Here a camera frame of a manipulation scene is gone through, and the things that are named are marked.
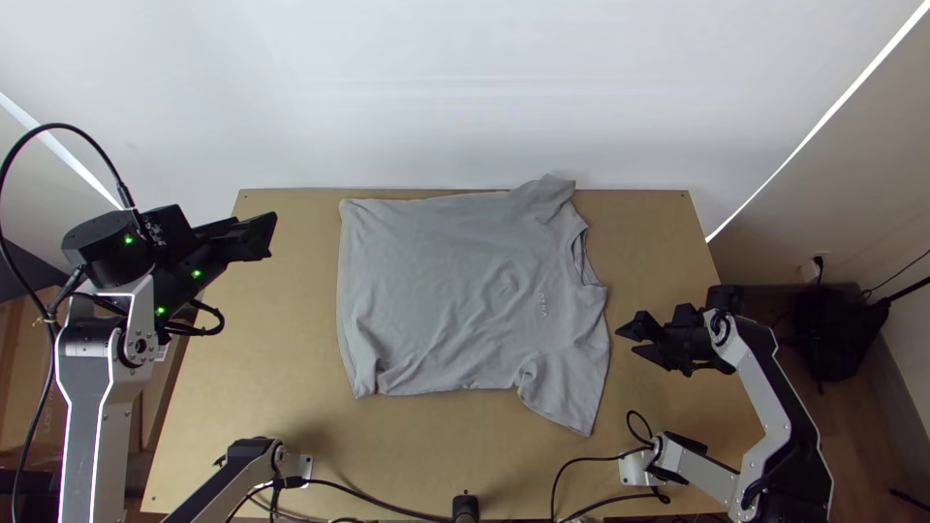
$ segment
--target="printed logo on shirt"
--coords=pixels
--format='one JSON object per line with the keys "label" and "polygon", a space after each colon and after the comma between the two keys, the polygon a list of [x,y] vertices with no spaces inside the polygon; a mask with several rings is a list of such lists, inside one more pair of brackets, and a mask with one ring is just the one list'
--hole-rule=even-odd
{"label": "printed logo on shirt", "polygon": [[548,316],[548,315],[549,315],[549,311],[547,311],[546,308],[545,308],[545,294],[543,294],[542,292],[539,292],[539,293],[536,294],[536,297],[539,298],[540,310],[542,311],[542,315],[543,315],[543,316]]}

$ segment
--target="white wall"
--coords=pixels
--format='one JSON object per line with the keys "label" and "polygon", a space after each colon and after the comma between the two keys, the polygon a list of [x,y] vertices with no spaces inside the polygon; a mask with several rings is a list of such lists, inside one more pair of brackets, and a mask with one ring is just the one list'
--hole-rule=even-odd
{"label": "white wall", "polygon": [[[918,0],[8,3],[0,91],[142,206],[243,187],[686,188],[742,203]],[[99,163],[76,151],[96,172]]]}
{"label": "white wall", "polygon": [[[798,265],[826,250],[825,281],[870,288],[930,248],[927,49],[925,18],[710,243],[724,281],[797,282]],[[927,275],[930,259],[875,297]],[[930,429],[928,321],[930,289],[924,289],[892,305],[883,337]]]}
{"label": "white wall", "polygon": [[[0,108],[0,148],[4,154],[25,132]],[[90,149],[79,139],[65,136],[67,131],[56,133],[73,151]],[[106,178],[104,183],[113,186]],[[68,273],[72,267],[60,249],[65,232],[114,208],[37,139],[26,144],[16,157],[2,196],[0,224],[4,236]]]}

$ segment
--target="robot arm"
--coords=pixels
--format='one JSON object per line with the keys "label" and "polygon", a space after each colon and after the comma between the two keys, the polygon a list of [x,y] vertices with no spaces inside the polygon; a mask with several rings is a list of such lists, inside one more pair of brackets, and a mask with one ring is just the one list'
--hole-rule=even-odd
{"label": "robot arm", "polygon": [[[230,262],[270,256],[276,216],[192,229],[172,205],[139,219],[142,229],[131,211],[113,211],[77,226],[62,242],[88,280],[73,293],[55,343],[56,379],[68,403],[61,522],[124,519],[132,405],[152,366],[167,355],[170,332],[179,328],[171,318]],[[95,302],[117,314],[97,316]],[[221,520],[255,485],[281,475],[309,478],[312,464],[279,440],[240,440],[228,449],[226,464],[168,521]]]}
{"label": "robot arm", "polygon": [[678,305],[673,321],[659,327],[640,311],[617,334],[652,341],[634,352],[669,371],[737,373],[765,436],[736,470],[707,456],[707,446],[662,432],[653,449],[621,461],[621,475],[631,485],[692,483],[726,507],[733,521],[825,522],[833,479],[820,434],[775,360],[771,329],[738,316],[740,300],[740,289],[714,287],[700,312]]}

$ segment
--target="tabletop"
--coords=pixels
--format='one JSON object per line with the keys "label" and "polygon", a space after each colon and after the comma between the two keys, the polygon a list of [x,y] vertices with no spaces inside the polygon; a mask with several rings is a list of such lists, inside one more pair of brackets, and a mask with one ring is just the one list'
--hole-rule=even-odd
{"label": "tabletop", "polygon": [[[356,400],[336,342],[336,270],[345,198],[418,199],[451,191],[243,190],[233,214],[278,213],[272,257],[234,263],[204,301],[226,316],[222,334],[191,340],[181,364],[142,509],[170,512],[216,472],[212,462],[236,439],[278,437],[314,456],[313,477],[351,485],[395,505],[449,515],[468,490],[487,519],[548,518],[559,467],[578,456],[633,448],[625,414],[653,430],[709,445],[738,467],[762,430],[737,377],[711,371],[688,379],[635,356],[611,334],[610,366],[594,433],[585,438],[536,415],[515,389],[460,390]],[[717,272],[691,198],[681,191],[578,191],[589,224],[587,252],[608,287],[612,331],[648,310],[662,323],[678,303],[703,304]],[[633,494],[617,465],[581,463],[556,496],[566,516],[600,499]],[[664,489],[671,499],[596,509],[621,516],[719,511],[694,487]],[[305,517],[401,519],[344,493],[311,485],[286,491],[280,506]],[[246,504],[241,515],[261,516]]]}

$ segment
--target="gray t-shirt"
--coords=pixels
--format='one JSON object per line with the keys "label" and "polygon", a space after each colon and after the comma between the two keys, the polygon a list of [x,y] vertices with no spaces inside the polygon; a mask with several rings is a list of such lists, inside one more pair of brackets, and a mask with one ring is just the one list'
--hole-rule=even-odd
{"label": "gray t-shirt", "polygon": [[546,175],[507,192],[341,201],[336,328],[355,397],[516,386],[589,436],[607,290],[573,192]]}

